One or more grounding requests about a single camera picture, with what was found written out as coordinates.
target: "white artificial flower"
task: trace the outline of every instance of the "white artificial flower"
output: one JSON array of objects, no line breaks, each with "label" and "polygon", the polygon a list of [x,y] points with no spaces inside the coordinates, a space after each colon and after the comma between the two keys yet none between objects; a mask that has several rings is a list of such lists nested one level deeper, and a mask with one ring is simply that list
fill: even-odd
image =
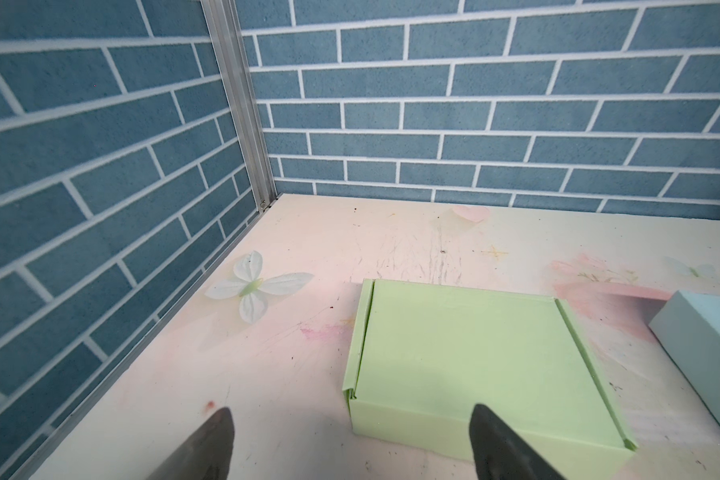
[{"label": "white artificial flower", "polygon": [[313,274],[285,274],[264,280],[259,278],[264,259],[253,251],[244,255],[232,268],[230,280],[222,280],[206,291],[206,296],[215,300],[240,297],[240,317],[254,323],[266,313],[267,301],[264,293],[288,295],[298,292],[314,276]]}]

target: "blue brick wall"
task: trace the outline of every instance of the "blue brick wall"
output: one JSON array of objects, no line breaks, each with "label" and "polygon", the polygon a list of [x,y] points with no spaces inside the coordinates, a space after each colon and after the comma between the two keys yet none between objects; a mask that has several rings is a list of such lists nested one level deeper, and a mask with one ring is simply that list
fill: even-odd
[{"label": "blue brick wall", "polygon": [[237,7],[280,192],[720,219],[720,2]]},{"label": "blue brick wall", "polygon": [[255,215],[199,2],[0,3],[0,478]]}]

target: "white table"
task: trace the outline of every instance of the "white table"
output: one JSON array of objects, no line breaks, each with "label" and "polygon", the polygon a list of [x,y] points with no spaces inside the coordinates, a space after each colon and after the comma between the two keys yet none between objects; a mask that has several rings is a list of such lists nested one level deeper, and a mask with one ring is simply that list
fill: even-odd
[{"label": "white table", "polygon": [[[229,478],[474,478],[474,466],[355,436],[341,384],[364,278],[567,299],[640,449],[615,478],[720,479],[720,427],[645,325],[678,289],[720,294],[720,222],[284,195],[32,478],[145,478],[229,406]],[[249,325],[203,295],[258,250],[308,272]],[[683,275],[711,264],[716,278]]]}]

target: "metal corner post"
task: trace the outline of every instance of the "metal corner post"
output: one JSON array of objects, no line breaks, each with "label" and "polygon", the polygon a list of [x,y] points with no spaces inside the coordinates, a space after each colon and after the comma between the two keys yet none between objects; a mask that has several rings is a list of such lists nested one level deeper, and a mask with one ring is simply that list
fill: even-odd
[{"label": "metal corner post", "polygon": [[213,51],[219,63],[224,91],[230,102],[242,157],[251,180],[253,198],[263,212],[277,197],[269,166],[259,109],[253,95],[248,61],[242,45],[235,0],[200,0]]}]

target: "light green cardboard box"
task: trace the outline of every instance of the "light green cardboard box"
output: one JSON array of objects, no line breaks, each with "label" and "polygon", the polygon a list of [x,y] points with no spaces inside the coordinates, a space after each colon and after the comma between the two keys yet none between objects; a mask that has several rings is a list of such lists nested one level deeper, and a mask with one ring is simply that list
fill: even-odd
[{"label": "light green cardboard box", "polygon": [[366,280],[344,393],[355,433],[472,460],[483,403],[568,480],[610,478],[636,444],[567,303]]}]

